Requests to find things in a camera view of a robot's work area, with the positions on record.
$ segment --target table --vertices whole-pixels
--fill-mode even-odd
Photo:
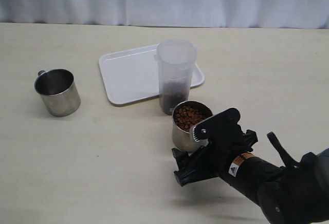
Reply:
[[[236,107],[258,134],[256,155],[282,165],[270,131],[297,160],[328,147],[328,30],[2,23],[0,223],[267,223],[220,179],[176,183],[158,99],[108,101],[99,57],[172,38],[198,48],[206,81],[190,99]],[[70,116],[52,117],[34,91],[52,68],[75,75],[82,104]]]

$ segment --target clear plastic container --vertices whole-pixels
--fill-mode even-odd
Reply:
[[[171,115],[175,106],[189,98],[197,53],[194,46],[184,40],[162,42],[156,53],[160,106],[165,114]]]

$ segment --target white backdrop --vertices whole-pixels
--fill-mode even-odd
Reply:
[[[329,0],[0,0],[0,21],[329,28]]]

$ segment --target metal cup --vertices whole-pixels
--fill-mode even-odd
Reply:
[[[200,110],[200,112],[206,116],[206,118],[209,118],[212,116],[212,111],[204,104],[196,101],[184,101],[179,103],[173,110],[172,113],[172,120],[173,120],[173,129],[172,129],[172,140],[174,145],[176,146],[177,149],[180,151],[185,151],[192,153],[196,151],[199,147],[202,145],[207,145],[208,141],[207,140],[201,140],[200,142],[195,142],[190,139],[190,133],[186,132],[182,129],[180,129],[174,120],[174,116],[176,112],[184,106],[189,106],[192,108],[197,108]]]
[[[41,96],[49,113],[54,116],[70,115],[81,104],[73,74],[68,70],[39,71],[34,88]]]

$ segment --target plastic tray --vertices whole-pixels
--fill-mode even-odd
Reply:
[[[158,66],[154,59],[158,44],[109,53],[99,59],[108,100],[125,105],[159,96]],[[197,64],[191,87],[205,81]]]

